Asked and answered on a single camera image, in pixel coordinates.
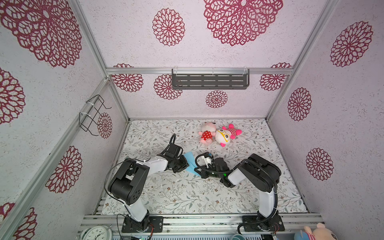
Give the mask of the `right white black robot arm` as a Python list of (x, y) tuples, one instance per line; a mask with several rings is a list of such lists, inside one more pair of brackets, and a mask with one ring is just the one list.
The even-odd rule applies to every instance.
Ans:
[(251, 154), (230, 169), (223, 158), (215, 159), (211, 153), (206, 152), (195, 158), (194, 171), (203, 179), (219, 178), (227, 188), (233, 188), (248, 180), (259, 190), (259, 216), (269, 220), (277, 214), (278, 183), (282, 172), (275, 164), (261, 156)]

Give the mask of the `light blue paper sheet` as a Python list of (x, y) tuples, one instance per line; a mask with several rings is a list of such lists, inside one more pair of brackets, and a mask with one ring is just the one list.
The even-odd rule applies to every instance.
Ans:
[(197, 165), (195, 163), (195, 157), (192, 152), (188, 152), (183, 154), (183, 156), (186, 158), (188, 167), (186, 168), (186, 171), (200, 177), (201, 175), (195, 171), (195, 168), (197, 168)]

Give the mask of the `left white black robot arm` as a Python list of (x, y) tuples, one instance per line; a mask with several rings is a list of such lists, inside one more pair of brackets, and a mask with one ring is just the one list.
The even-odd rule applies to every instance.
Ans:
[(147, 223), (149, 211), (140, 200), (147, 178), (165, 171), (179, 173), (189, 166), (183, 148), (170, 143), (160, 154), (146, 161), (126, 158), (108, 184), (107, 193), (125, 204), (134, 223)]

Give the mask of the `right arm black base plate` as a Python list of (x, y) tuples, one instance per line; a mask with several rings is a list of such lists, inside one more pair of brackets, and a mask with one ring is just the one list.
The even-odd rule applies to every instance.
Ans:
[(283, 232), (285, 226), (283, 220), (279, 215), (275, 215), (271, 219), (258, 223), (262, 220), (260, 216), (243, 216), (242, 221), (246, 232)]

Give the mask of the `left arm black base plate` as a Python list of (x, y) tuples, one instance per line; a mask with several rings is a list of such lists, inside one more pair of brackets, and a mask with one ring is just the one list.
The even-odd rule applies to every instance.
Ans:
[(125, 217), (122, 233), (161, 233), (164, 217), (146, 216), (141, 222)]

